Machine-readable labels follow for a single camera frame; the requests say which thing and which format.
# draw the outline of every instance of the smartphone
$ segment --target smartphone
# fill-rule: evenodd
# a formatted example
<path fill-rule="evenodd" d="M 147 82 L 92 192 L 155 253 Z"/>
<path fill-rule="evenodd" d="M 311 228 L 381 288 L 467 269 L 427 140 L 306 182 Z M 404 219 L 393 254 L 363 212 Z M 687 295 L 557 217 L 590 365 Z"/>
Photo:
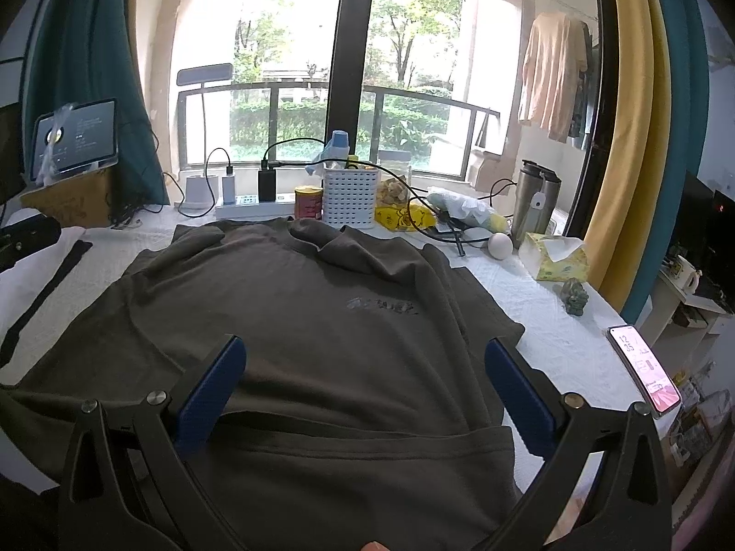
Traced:
<path fill-rule="evenodd" d="M 611 327 L 607 337 L 659 418 L 681 402 L 679 390 L 632 325 Z"/>

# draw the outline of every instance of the hanging t-shirt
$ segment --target hanging t-shirt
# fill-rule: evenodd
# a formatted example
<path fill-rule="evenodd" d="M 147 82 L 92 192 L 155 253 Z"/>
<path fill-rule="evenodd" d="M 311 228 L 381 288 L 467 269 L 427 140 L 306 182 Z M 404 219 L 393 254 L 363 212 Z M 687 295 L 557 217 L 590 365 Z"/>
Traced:
<path fill-rule="evenodd" d="M 586 70 L 582 21 L 563 12 L 539 14 L 523 62 L 520 123 L 548 130 L 550 139 L 566 142 L 579 73 Z"/>
<path fill-rule="evenodd" d="M 187 462 L 249 549 L 464 550 L 512 510 L 484 348 L 523 325 L 436 247 L 311 219 L 180 226 L 0 391 L 0 425 L 58 478 L 82 400 L 167 390 L 224 333 L 247 368 Z"/>

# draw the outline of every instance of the balcony railing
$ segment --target balcony railing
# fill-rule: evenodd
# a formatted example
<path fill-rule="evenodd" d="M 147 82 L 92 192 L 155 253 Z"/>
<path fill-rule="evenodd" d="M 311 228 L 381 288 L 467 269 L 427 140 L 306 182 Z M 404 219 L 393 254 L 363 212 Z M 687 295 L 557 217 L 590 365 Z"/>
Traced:
<path fill-rule="evenodd" d="M 320 81 L 283 81 L 283 82 L 267 82 L 267 83 L 247 83 L 247 84 L 231 84 L 231 85 L 219 85 L 219 86 L 210 86 L 205 87 L 202 89 L 196 89 L 196 90 L 189 90 L 189 91 L 180 91 L 179 97 L 176 105 L 176 113 L 177 113 L 177 132 L 178 132 L 178 143 L 179 143 L 179 167 L 182 169 L 193 169 L 193 168 L 199 168 L 202 167 L 202 163 L 191 163 L 189 161 L 189 158 L 187 156 L 187 98 L 188 97 L 201 97 L 202 91 L 204 94 L 207 93 L 217 93 L 222 91 L 269 91 L 267 95 L 267 100 L 269 102 L 268 106 L 268 116 L 267 116 L 267 145 L 273 145 L 278 141 L 278 103 L 282 100 L 282 91 L 285 90 L 312 90 L 312 91 L 320 91 L 320 90 L 328 90 L 329 89 L 329 83 L 326 82 L 320 82 Z M 480 148 L 486 147 L 486 141 L 489 136 L 490 131 L 490 118 L 492 117 L 494 120 L 497 121 L 499 124 L 500 122 L 500 112 L 496 112 L 495 110 L 489 109 L 489 108 L 482 108 L 480 106 L 473 106 L 471 103 L 465 103 L 463 101 L 455 101 L 451 98 L 447 97 L 436 97 L 435 95 L 429 95 L 426 93 L 420 93 L 416 91 L 406 91 L 406 90 L 400 90 L 400 89 L 391 89 L 388 87 L 382 87 L 382 86 L 373 86 L 373 85 L 364 85 L 362 88 L 364 93 L 373 93 L 375 95 L 375 105 L 373 110 L 373 118 L 372 118 L 372 132 L 370 134 L 370 161 L 375 163 L 378 158 L 380 157 L 381 151 L 388 150 L 386 147 L 381 148 L 381 130 L 384 126 L 384 113 L 385 113 L 385 99 L 386 97 L 401 97 L 404 99 L 413 99 L 413 100 L 419 100 L 419 101 L 425 101 L 425 102 L 432 102 L 444 106 L 449 106 L 450 108 L 458 108 L 461 110 L 466 110 L 469 112 L 469 121 L 468 121 L 468 127 L 466 131 L 466 135 L 464 138 L 464 141 L 462 143 L 450 143 L 447 141 L 446 138 L 444 138 L 445 135 L 442 134 L 431 134 L 428 135 L 429 139 L 432 141 L 431 149 L 434 149 L 435 143 L 439 142 L 440 144 L 443 143 L 445 146 L 448 146 L 449 148 L 455 148 L 457 149 L 457 152 L 459 153 L 459 150 L 462 152 L 462 163 L 461 163 L 461 169 L 458 173 L 455 172 L 443 172 L 443 171 L 423 171 L 421 169 L 418 169 L 416 173 L 419 174 L 427 174 L 427 175 L 436 175 L 436 176 L 442 176 L 447 178 L 461 178 L 464 179 L 465 174 L 467 173 L 468 163 L 469 163 L 469 154 L 473 148 L 473 144 L 475 146 L 479 146 Z M 478 115 L 482 116 L 482 124 L 481 128 L 478 132 L 478 135 L 475 139 L 473 139 L 475 135 L 475 129 L 477 127 L 478 122 Z M 400 146 L 398 147 L 392 147 L 391 150 L 394 149 L 400 149 Z M 271 161 L 276 160 L 277 151 L 276 148 L 271 149 L 269 152 L 269 159 Z M 252 166 L 256 165 L 258 161 L 252 160 L 252 161 L 238 161 L 237 163 L 234 163 L 236 166 Z"/>

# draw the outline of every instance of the phone screen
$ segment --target phone screen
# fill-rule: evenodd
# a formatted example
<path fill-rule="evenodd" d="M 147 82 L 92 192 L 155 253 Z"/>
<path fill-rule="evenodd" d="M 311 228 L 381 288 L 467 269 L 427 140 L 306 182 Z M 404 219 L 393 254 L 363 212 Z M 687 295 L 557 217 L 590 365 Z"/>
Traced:
<path fill-rule="evenodd" d="M 610 336 L 626 355 L 659 414 L 679 403 L 679 391 L 635 327 L 613 327 Z"/>

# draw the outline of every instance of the blue bottle cap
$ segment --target blue bottle cap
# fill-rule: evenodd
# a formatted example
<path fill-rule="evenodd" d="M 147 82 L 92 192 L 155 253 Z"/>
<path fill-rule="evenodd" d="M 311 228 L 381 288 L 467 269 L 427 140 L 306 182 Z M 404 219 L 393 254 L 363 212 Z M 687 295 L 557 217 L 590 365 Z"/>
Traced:
<path fill-rule="evenodd" d="M 332 133 L 332 146 L 346 149 L 350 146 L 350 135 L 344 132 L 344 130 L 335 130 Z"/>

